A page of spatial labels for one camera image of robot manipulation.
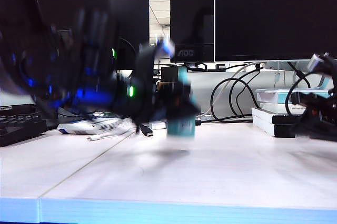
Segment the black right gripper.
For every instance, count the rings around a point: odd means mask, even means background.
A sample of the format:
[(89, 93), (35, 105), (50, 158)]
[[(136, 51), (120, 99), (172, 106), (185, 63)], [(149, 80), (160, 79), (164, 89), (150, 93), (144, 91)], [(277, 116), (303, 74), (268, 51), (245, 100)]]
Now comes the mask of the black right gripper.
[(303, 115), (292, 127), (297, 136), (310, 139), (336, 140), (336, 95), (325, 98), (314, 93), (294, 92), (294, 105), (308, 106), (309, 115)]

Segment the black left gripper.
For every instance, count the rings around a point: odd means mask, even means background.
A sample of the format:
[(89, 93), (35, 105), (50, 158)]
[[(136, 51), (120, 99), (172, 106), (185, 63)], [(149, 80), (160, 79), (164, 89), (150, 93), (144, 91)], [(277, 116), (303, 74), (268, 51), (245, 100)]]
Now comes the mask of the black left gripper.
[(174, 43), (165, 38), (155, 46), (143, 46), (135, 59), (131, 77), (117, 75), (113, 113), (128, 117), (137, 126), (154, 120), (196, 116), (200, 108), (192, 100), (190, 84), (176, 81), (159, 83), (155, 91), (153, 71), (155, 58), (172, 56)]

